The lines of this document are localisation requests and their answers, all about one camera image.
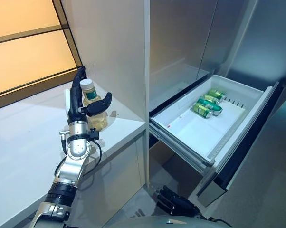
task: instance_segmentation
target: drawer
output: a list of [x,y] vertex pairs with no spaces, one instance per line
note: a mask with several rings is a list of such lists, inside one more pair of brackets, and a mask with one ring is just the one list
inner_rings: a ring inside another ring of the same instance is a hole
[[[204,119],[191,107],[211,88],[224,91],[226,98],[219,116]],[[150,132],[203,176],[199,196],[214,180],[224,193],[280,93],[278,82],[261,91],[213,75],[151,116]]]

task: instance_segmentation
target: orange window pane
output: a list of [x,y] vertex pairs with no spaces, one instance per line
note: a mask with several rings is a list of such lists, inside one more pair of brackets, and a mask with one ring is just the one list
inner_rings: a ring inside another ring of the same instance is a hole
[[0,43],[0,92],[75,67],[61,30]]
[[0,37],[57,25],[51,0],[0,0]]

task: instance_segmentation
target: cooking oil bottle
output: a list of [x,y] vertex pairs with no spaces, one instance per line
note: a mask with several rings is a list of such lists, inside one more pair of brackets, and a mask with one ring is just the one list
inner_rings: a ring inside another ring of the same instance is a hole
[[[91,79],[83,79],[80,81],[80,86],[84,94],[83,105],[87,107],[89,104],[101,100],[101,97],[97,95],[95,91],[95,85]],[[98,115],[87,117],[88,129],[95,128],[97,131],[102,130],[107,126],[106,112],[102,112]]]

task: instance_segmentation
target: can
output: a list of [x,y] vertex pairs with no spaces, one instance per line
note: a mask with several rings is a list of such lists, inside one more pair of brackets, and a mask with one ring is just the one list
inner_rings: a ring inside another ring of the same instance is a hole
[[212,110],[208,109],[207,107],[205,107],[204,105],[200,103],[194,103],[191,109],[204,118],[210,118],[213,115]]
[[220,103],[220,100],[219,100],[219,99],[217,99],[217,98],[215,98],[215,97],[213,97],[213,96],[211,96],[211,95],[208,95],[208,94],[203,95],[202,98],[203,98],[204,100],[207,100],[207,101],[212,102],[212,103],[215,104],[215,105],[217,105],[217,104]]
[[199,98],[198,103],[202,104],[204,107],[207,107],[208,109],[211,109],[213,111],[213,115],[219,115],[222,112],[222,108],[219,105],[204,100],[202,97]]
[[224,92],[221,92],[217,89],[211,89],[210,91],[208,91],[208,95],[211,95],[219,99],[220,101],[223,101],[223,99],[226,97]]

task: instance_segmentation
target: yellow liquid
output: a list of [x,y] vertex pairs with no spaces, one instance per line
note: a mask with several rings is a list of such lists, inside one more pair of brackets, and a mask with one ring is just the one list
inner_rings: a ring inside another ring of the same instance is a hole
[[[97,96],[94,99],[89,100],[87,98],[87,93],[91,93],[95,91],[95,88],[89,89],[89,90],[83,90],[84,93],[84,100],[83,100],[83,105],[87,107],[89,104],[102,100],[100,96]],[[102,112],[98,115],[87,117],[88,119],[88,129],[90,128],[95,128],[97,131],[102,130],[103,128],[107,127],[107,117],[106,117],[106,112]]]

